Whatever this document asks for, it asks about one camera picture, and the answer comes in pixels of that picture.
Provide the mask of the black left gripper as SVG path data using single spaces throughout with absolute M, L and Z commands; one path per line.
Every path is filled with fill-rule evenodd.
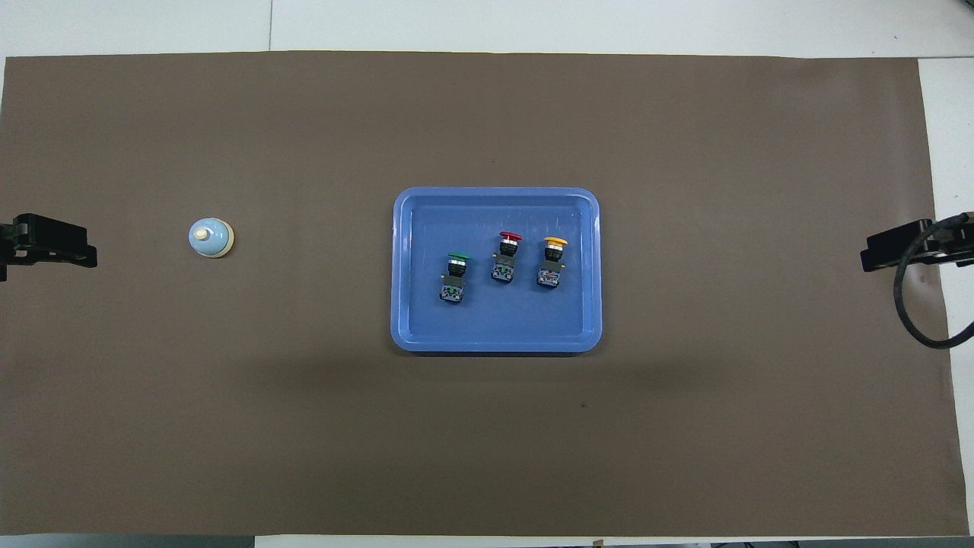
M 88 243 L 88 230 L 80 225 L 38 214 L 15 216 L 14 224 L 1 223 L 0 282 L 8 278 L 8 265 L 68 263 L 97 267 L 97 248 Z

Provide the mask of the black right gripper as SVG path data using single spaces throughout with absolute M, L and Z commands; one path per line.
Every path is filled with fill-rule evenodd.
M 933 222 L 932 219 L 918 219 L 867 237 L 866 249 L 860 252 L 863 271 L 896 266 L 914 239 Z M 938 250 L 934 264 L 952 263 L 957 267 L 973 264 L 973 214 L 944 218 L 936 221 L 932 228 Z

